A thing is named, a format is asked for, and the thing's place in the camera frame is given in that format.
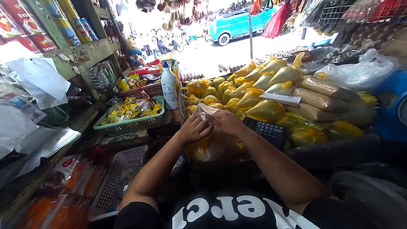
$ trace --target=calculator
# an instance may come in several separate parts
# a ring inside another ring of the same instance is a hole
[[[254,132],[260,134],[263,138],[273,144],[280,151],[284,149],[287,132],[285,127],[257,121],[249,117],[245,117],[243,119],[243,123]]]

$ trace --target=black t-shirt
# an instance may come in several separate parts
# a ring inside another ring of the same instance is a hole
[[[371,228],[356,212],[337,200],[313,201],[308,204],[302,215],[282,205],[284,206],[277,199],[271,200],[263,194],[253,192],[196,194],[177,203],[172,218],[162,225],[158,213],[152,206],[143,202],[132,202],[120,211],[114,228]]]

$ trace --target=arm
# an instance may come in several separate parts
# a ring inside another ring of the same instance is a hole
[[[330,192],[319,180],[245,126],[236,115],[220,110],[206,118],[246,145],[269,184],[290,209],[302,214],[311,201],[329,198]]]
[[[122,210],[131,202],[144,202],[153,206],[157,211],[157,203],[151,197],[158,184],[170,173],[185,147],[209,136],[213,131],[213,124],[203,121],[194,114],[182,125],[181,129],[158,151],[156,155],[140,170],[120,205]]]

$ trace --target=van wheel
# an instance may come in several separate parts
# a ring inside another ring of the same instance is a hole
[[[218,39],[218,44],[220,46],[225,46],[229,43],[230,41],[230,36],[227,33],[222,34],[219,39]]]

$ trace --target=green plastic basket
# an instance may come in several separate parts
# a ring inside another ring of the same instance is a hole
[[[165,112],[165,100],[164,96],[153,97],[154,100],[159,101],[162,104],[162,111],[159,114],[153,116],[142,117],[138,119],[130,119],[117,123],[100,125],[100,123],[108,116],[108,111],[93,125],[95,130],[104,130],[106,135],[114,137],[121,134],[133,133],[139,130],[146,130],[153,127],[162,125],[163,115]]]

